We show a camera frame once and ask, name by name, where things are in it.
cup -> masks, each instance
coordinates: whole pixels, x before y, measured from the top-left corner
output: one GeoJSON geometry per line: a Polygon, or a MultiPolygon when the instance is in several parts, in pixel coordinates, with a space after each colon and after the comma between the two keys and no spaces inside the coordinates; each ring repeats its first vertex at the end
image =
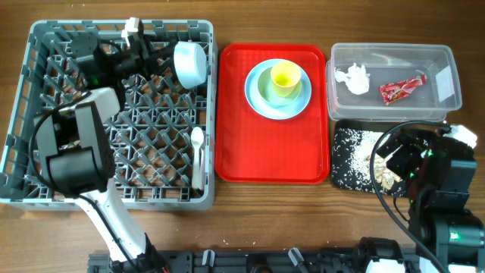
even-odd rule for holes
{"type": "Polygon", "coordinates": [[[190,89],[207,80],[207,57],[195,42],[178,42],[174,49],[175,73],[180,84],[190,89]]]}
{"type": "Polygon", "coordinates": [[[302,78],[300,67],[292,61],[281,61],[271,68],[273,92],[280,97],[286,97],[295,89],[302,78]]]}

spoon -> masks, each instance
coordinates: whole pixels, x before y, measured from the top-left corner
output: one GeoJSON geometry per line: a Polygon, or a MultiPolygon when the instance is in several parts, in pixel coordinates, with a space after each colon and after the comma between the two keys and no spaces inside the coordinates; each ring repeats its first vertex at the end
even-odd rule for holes
{"type": "Polygon", "coordinates": [[[192,164],[192,188],[194,190],[204,190],[200,179],[200,147],[204,143],[204,132],[200,127],[194,127],[190,134],[190,142],[194,147],[194,162],[192,164]]]}

gray dish rack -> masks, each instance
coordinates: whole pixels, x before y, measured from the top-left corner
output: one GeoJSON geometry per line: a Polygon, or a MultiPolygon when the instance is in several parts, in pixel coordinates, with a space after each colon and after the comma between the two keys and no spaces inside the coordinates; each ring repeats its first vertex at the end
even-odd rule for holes
{"type": "MultiPolygon", "coordinates": [[[[170,71],[124,81],[125,108],[105,123],[114,150],[116,185],[129,209],[202,210],[214,202],[214,114],[217,84],[217,43],[206,20],[143,20],[145,34],[156,36],[155,48],[170,39],[199,43],[208,57],[208,79],[184,89],[170,71]],[[193,150],[190,132],[205,132],[205,190],[191,190],[193,150]]],[[[120,39],[124,20],[41,20],[30,29],[17,95],[2,154],[0,187],[7,203],[27,210],[78,210],[39,184],[28,166],[27,147],[36,113],[71,102],[79,68],[70,56],[70,41],[82,32],[103,39],[120,39]]],[[[109,54],[115,50],[107,45],[109,54]]]]}

red snack wrapper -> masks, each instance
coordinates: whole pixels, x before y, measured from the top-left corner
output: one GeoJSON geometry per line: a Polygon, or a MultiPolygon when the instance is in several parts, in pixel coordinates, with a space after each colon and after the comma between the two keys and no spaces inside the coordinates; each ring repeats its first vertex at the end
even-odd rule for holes
{"type": "Polygon", "coordinates": [[[421,74],[409,80],[403,80],[398,83],[388,83],[379,87],[380,95],[386,105],[395,102],[398,99],[409,96],[418,86],[426,84],[426,76],[421,74]]]}

wooden table surface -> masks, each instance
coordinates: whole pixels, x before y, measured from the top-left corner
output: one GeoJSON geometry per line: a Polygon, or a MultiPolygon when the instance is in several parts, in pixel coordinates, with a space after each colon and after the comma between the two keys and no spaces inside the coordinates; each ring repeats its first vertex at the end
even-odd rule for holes
{"type": "MultiPolygon", "coordinates": [[[[447,121],[485,136],[484,1],[41,2],[4,0],[0,4],[2,142],[33,22],[128,17],[207,19],[214,24],[220,51],[232,42],[309,43],[330,57],[336,42],[448,45],[458,67],[463,107],[449,114],[447,121]]],[[[480,167],[467,204],[482,221],[484,156],[485,145],[479,142],[475,158],[480,167]]],[[[232,184],[217,179],[216,187],[216,200],[208,211],[132,215],[158,249],[315,249],[353,246],[368,236],[410,243],[375,195],[338,190],[328,179],[316,187],[232,184]]],[[[406,204],[399,202],[404,210],[406,204]]],[[[83,212],[24,212],[0,205],[0,272],[86,272],[88,255],[104,249],[105,243],[83,212]]]]}

